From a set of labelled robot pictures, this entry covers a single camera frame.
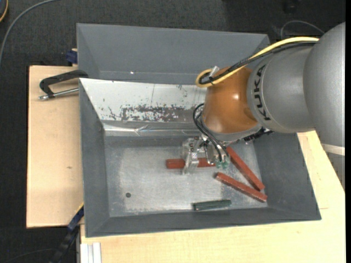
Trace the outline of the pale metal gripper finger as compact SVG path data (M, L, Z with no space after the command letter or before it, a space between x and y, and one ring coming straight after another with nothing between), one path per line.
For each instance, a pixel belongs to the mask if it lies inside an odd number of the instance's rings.
M193 140L186 139L182 142L181 158L186 160L193 149Z
M185 166L182 170L184 175L192 174L199 164L197 152L188 152L184 156Z

